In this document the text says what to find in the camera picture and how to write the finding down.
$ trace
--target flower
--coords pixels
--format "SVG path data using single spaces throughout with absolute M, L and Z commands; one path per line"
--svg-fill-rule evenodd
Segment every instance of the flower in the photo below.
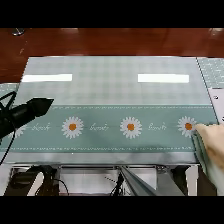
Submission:
M 83 121 L 78 117 L 69 117 L 63 122 L 62 131 L 66 138 L 70 137 L 71 139 L 82 134 L 83 126 Z
M 126 119 L 123 119 L 120 127 L 120 131 L 123 131 L 123 135 L 126 135 L 126 138 L 130 139 L 139 136 L 142 130 L 140 121 L 134 117 L 126 117 Z
M 182 117 L 178 121 L 177 127 L 179 127 L 179 131 L 182 131 L 182 135 L 185 135 L 185 137 L 191 137 L 192 131 L 195 130 L 195 124 L 197 122 L 194 120 L 194 118 L 190 117 Z
M 23 131 L 25 131 L 26 128 L 27 128 L 27 125 L 26 125 L 26 124 L 23 125 L 22 127 L 18 128 L 18 129 L 16 130 L 16 133 L 15 133 L 15 138 L 17 138 L 17 137 L 19 137 L 20 135 L 22 135 L 22 134 L 23 134 Z M 12 138 L 12 136 L 13 136 L 13 132 L 11 132 L 11 133 L 8 135 L 9 138 Z

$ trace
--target wooden floor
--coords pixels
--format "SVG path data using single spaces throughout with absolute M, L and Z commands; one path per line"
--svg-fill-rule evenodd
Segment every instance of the wooden floor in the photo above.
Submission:
M 30 56 L 224 57 L 223 28 L 0 28 L 0 83 L 19 82 Z

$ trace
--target daisy print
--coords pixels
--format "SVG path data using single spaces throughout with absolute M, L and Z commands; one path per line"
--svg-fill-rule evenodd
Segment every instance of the daisy print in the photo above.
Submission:
M 179 128 L 178 130 L 182 132 L 182 135 L 185 137 L 191 137 L 192 131 L 195 130 L 195 124 L 197 122 L 194 120 L 194 118 L 190 117 L 182 117 L 178 121 L 177 127 Z
M 15 138 L 18 138 L 20 135 L 22 135 L 23 132 L 26 130 L 26 128 L 27 128 L 27 125 L 23 125 L 22 127 L 18 128 L 15 133 Z M 13 136 L 13 132 L 11 132 L 8 135 L 9 138 L 12 138 L 12 136 Z
M 78 117 L 69 117 L 63 122 L 62 131 L 66 138 L 75 138 L 82 134 L 83 130 L 83 121 Z
M 135 138 L 136 136 L 139 136 L 141 134 L 142 125 L 140 121 L 134 117 L 126 117 L 126 119 L 123 119 L 120 125 L 121 129 L 120 131 L 123 132 L 123 135 L 126 136 L 126 138 Z

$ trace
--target table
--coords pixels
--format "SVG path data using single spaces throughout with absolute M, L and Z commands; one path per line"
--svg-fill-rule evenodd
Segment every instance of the table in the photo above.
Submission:
M 187 79 L 138 82 L 139 74 Z M 23 129 L 6 162 L 194 164 L 194 123 L 217 122 L 195 57 L 31 57 L 14 104 L 33 97 L 54 102 Z M 67 129 L 78 127 L 70 126 L 76 117 L 80 129 L 71 135 Z M 132 123 L 135 135 L 129 135 Z M 1 151 L 9 140 L 3 139 Z

